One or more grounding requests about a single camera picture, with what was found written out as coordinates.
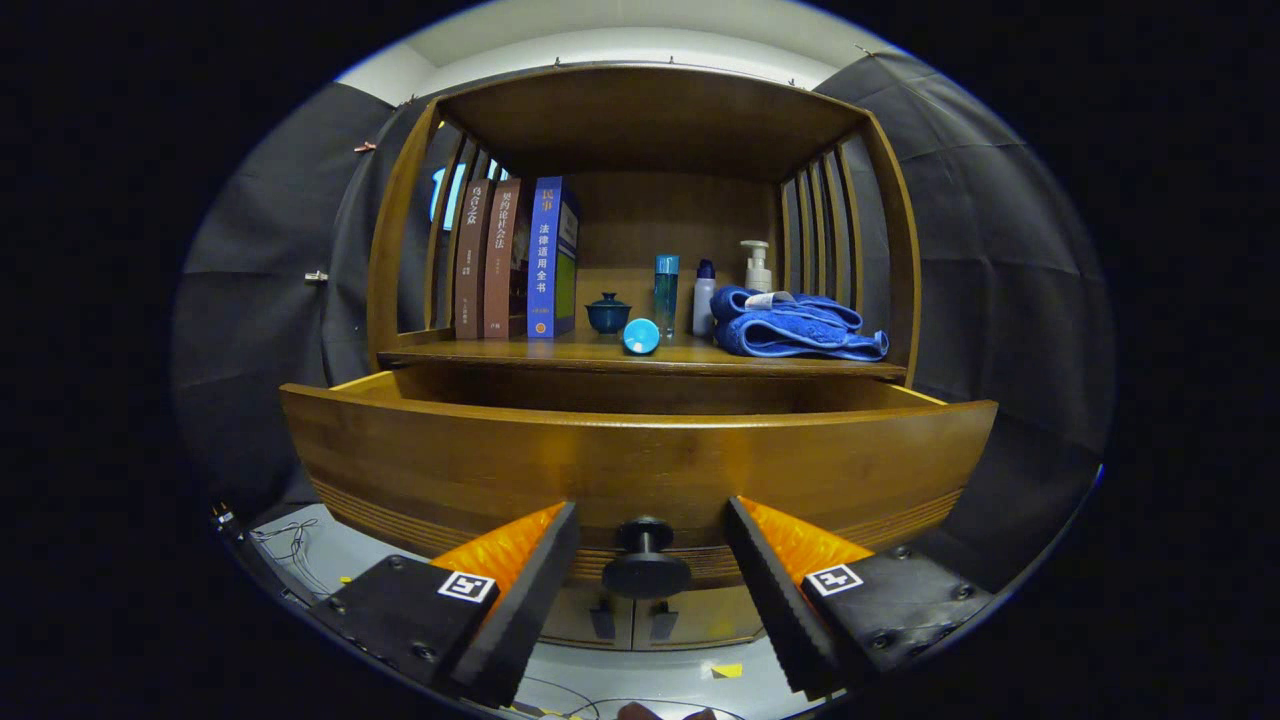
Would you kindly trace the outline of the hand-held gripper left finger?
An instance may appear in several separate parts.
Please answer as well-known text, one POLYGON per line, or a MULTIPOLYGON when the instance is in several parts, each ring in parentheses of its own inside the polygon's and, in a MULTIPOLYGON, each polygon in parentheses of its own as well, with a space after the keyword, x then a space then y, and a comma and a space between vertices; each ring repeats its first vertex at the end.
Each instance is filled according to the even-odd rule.
POLYGON ((511 705, 579 548, 572 502, 424 562, 393 553, 310 610, 338 641, 417 685, 511 705))

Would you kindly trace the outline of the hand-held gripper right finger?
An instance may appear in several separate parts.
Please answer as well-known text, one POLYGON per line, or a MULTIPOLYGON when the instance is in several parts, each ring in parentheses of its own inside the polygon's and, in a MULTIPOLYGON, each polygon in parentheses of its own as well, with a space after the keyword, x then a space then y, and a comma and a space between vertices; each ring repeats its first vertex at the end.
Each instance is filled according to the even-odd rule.
POLYGON ((955 639, 996 600, 910 544, 870 551, 732 496, 724 537, 792 691, 860 689, 955 639))

